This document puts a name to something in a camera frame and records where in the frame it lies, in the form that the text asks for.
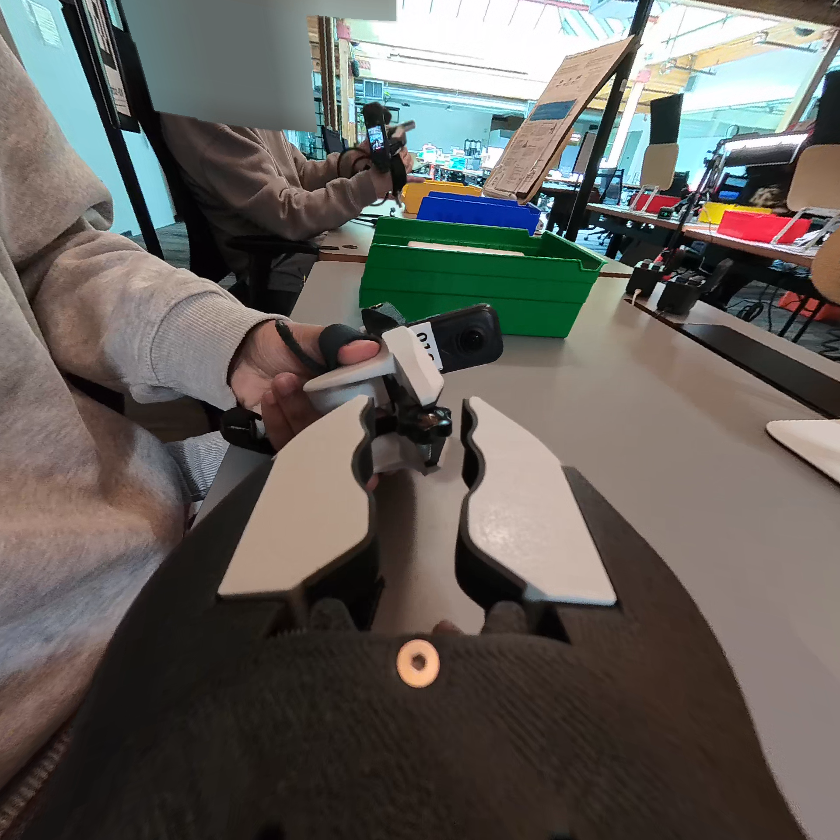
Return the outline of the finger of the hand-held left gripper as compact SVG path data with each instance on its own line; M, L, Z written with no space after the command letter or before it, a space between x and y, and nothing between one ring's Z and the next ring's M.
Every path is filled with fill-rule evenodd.
M391 376L420 407L437 404L443 391L443 376L415 332L399 326L383 332Z
M445 438L433 444L415 444L397 433L378 436L371 444L373 471L383 475L407 469L431 475L439 469L447 443Z

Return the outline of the black battery charger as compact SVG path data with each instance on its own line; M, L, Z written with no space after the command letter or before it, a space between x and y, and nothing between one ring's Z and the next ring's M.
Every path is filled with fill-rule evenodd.
M673 276L659 294L656 311L678 318L685 317L703 294L706 280L698 274Z
M626 284L625 294L636 298L649 298L655 291L658 283L665 278L665 263L656 260L644 259L638 262Z

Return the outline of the cardboard sheet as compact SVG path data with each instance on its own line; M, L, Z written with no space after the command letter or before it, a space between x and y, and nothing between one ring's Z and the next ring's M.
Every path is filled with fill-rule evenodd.
M639 39L635 35L563 60L492 169L482 188L485 196L519 204L535 196L559 162L574 123Z

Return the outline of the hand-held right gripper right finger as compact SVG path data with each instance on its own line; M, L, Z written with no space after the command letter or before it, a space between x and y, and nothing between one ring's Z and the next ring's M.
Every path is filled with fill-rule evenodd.
M499 601L613 607L617 596L557 456L485 400L464 400L467 487L456 579L482 607Z

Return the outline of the red plastic bin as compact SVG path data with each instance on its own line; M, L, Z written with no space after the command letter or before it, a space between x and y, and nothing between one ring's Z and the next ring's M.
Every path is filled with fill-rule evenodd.
M755 213L747 209L729 209L721 217L717 235L745 242L792 245L812 226L808 217L783 217L774 213Z

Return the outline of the wooden backing board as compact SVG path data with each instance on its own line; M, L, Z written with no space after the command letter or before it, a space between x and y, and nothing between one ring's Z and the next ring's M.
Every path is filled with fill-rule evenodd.
M812 284L819 295L839 306L839 239L836 229L817 250L812 261Z

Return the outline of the black office chair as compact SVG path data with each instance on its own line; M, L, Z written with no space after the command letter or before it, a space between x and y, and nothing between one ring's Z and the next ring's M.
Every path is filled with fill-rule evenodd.
M187 187L165 141L160 114L150 110L140 123L161 164L175 206L175 217L185 224L190 270L208 280L221 281L233 270L219 249L211 226ZM288 240L273 234L234 236L231 248L247 259L245 280L237 281L232 292L245 305L263 312L268 310L269 277L275 262L286 261L293 256L320 256L319 247L311 242Z

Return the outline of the large beige backing board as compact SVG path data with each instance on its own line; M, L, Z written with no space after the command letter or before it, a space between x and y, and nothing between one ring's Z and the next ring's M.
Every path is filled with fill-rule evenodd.
M839 209L839 144L812 144L796 162L786 206L796 214Z

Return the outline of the person's striped light trousers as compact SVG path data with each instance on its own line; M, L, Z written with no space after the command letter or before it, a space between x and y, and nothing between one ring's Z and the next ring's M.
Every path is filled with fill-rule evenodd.
M215 481L228 451L228 441L219 431L164 443L175 463L186 506L202 502Z

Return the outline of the small beige backing board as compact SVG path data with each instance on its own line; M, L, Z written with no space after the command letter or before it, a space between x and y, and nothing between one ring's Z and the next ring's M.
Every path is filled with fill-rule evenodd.
M679 154L678 143L651 143L644 154L639 185L659 192L668 190L674 181Z

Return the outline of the white light bar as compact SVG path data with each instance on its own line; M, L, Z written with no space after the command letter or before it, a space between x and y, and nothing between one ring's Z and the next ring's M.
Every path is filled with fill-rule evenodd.
M810 137L811 135L807 131L740 134L722 141L722 148L728 153L732 153L734 151L776 148L780 146L800 147Z

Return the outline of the black knob thumbscrew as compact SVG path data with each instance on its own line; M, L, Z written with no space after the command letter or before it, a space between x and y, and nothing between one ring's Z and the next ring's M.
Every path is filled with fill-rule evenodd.
M395 413L395 434L414 445L423 465L436 467L453 433L451 412L445 407L404 405Z

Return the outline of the white flat board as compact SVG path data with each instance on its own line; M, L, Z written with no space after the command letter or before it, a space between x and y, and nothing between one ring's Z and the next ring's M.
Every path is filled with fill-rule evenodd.
M422 251L431 251L435 253L455 253L455 254L466 254L466 255L478 255L478 256L511 256L511 257L523 257L525 256L521 251L516 250L507 250L502 248L482 248L477 246L467 246L467 245L451 245L451 244L441 244L441 243L434 243L434 242L427 242L427 241L417 241L412 240L409 241L406 245L407 248L422 250Z

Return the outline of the green plastic bin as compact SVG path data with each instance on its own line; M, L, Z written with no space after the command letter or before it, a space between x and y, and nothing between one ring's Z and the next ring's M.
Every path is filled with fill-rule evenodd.
M525 256L435 253L417 240L521 251ZM360 283L360 308L391 303L409 322L479 303L492 306L502 333L565 339L605 259L552 233L381 217Z

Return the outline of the small black panel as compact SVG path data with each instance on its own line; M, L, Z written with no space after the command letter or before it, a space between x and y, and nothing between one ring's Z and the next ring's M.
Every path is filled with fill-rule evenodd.
M650 145L676 144L679 137L679 125L684 94L675 93L657 98L649 103L649 140Z

